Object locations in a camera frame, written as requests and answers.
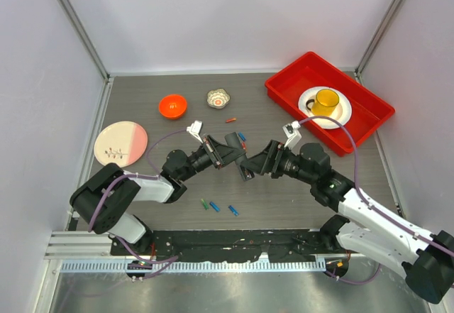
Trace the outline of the black remote control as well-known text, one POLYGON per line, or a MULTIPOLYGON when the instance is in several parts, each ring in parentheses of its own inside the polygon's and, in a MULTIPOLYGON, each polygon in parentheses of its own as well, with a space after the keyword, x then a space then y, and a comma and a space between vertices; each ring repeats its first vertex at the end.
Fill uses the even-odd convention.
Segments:
POLYGON ((236 149, 240 152, 240 155, 235 159, 235 164, 238 168, 240 176, 244 182, 251 180, 254 178, 254 173, 247 170, 245 167, 241 165, 244 160, 247 160, 246 150, 242 145, 242 140, 239 139, 238 134, 236 132, 229 133, 224 136, 225 141, 228 146, 231 148, 236 149))

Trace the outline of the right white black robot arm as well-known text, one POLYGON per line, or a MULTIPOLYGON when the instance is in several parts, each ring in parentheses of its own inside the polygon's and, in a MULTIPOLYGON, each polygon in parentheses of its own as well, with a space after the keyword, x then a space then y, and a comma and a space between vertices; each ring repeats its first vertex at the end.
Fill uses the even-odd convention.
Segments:
POLYGON ((383 207, 356 182, 331 167, 318 143, 306 143, 299 154, 277 141, 241 165, 272 178, 287 175, 310 185, 310 193, 335 215, 322 227, 324 250, 355 251, 393 270, 421 299, 438 304, 453 286, 453 236, 435 234, 383 207))

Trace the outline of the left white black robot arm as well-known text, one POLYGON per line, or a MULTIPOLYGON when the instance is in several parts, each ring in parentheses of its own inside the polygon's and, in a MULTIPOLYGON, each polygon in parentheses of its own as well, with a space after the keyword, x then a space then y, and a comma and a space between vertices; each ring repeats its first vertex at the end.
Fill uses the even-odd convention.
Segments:
POLYGON ((225 139, 222 144, 204 136, 190 155, 172 150, 156 176, 127 172, 109 163, 73 193, 70 205, 88 223, 90 232, 108 233, 113 242, 126 250, 144 255, 153 244, 153 233, 137 216, 127 212, 133 201, 174 203, 187 190, 184 181, 209 167, 219 170, 230 163, 236 164, 244 181, 254 178, 242 166, 246 151, 238 135, 230 133, 225 139))

